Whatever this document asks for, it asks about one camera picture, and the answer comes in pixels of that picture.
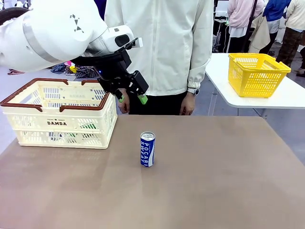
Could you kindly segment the person's right hand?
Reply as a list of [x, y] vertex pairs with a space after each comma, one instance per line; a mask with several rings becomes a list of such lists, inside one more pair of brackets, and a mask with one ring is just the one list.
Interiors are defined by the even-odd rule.
[[125, 89], [120, 89], [122, 98], [119, 100], [118, 107], [122, 114], [130, 112], [130, 99]]

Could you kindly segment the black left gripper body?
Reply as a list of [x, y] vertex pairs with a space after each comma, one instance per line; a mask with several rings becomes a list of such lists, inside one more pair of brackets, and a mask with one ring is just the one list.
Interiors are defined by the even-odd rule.
[[132, 73], [127, 71], [131, 64], [127, 53], [113, 53], [95, 57], [97, 81], [105, 92], [115, 93], [117, 89], [126, 89], [136, 93], [136, 87], [131, 80]]

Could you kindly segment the person's left hand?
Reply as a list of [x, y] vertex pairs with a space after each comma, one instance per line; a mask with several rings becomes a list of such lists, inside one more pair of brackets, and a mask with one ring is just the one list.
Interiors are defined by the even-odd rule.
[[188, 92], [182, 101], [180, 115], [191, 115], [195, 108], [195, 96]]

